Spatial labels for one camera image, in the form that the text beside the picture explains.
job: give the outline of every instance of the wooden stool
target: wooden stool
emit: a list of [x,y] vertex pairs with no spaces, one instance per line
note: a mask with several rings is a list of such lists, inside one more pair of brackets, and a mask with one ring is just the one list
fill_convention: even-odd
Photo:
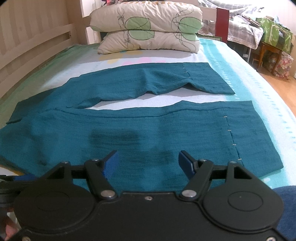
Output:
[[264,42],[261,42],[261,51],[260,51],[260,56],[259,56],[259,63],[258,63],[258,69],[261,67],[261,64],[262,64],[262,59],[263,59],[263,55],[265,53],[266,50],[269,50],[273,53],[277,53],[278,54],[278,58],[276,60],[276,63],[272,69],[272,74],[274,75],[274,70],[276,68],[276,66],[278,65],[279,61],[281,60],[281,50],[272,46],[272,45],[269,45],[267,43],[264,43]]

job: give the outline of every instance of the stack of bedding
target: stack of bedding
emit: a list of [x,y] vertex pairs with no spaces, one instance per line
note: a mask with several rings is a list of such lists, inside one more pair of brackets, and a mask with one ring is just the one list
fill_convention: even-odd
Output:
[[202,11],[192,4],[169,1],[123,2],[93,11],[90,26],[108,32],[98,48],[101,54],[137,49],[197,53]]

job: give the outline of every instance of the floor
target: floor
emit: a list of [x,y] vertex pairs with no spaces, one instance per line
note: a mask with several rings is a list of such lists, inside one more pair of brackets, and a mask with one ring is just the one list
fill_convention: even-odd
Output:
[[296,116],[296,79],[289,77],[288,80],[285,80],[273,76],[263,67],[258,72],[275,89]]

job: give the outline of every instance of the bed sheet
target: bed sheet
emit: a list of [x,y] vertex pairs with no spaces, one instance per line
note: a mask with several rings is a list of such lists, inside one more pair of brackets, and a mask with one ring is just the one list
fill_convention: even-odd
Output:
[[[208,62],[232,87],[235,95],[208,94],[188,86],[159,96],[146,93],[137,99],[100,102],[90,109],[161,107],[181,100],[195,103],[252,100],[284,164],[283,169],[261,179],[271,188],[296,185],[296,118],[291,110],[275,90],[225,43],[210,39],[200,39],[200,42],[197,54],[175,50],[136,50],[98,55],[97,44],[76,45],[30,76],[0,105],[0,128],[8,121],[17,102],[61,86],[69,78],[81,74],[139,63]],[[4,169],[0,169],[0,174],[5,173]]]

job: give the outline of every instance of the wooden bed frame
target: wooden bed frame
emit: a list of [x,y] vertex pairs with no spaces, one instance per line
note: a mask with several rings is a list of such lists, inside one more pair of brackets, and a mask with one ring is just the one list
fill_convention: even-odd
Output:
[[[48,59],[73,44],[88,44],[90,16],[83,16],[81,1],[7,0],[0,6],[0,104]],[[229,11],[200,8],[203,19],[216,21],[215,35],[227,42]]]

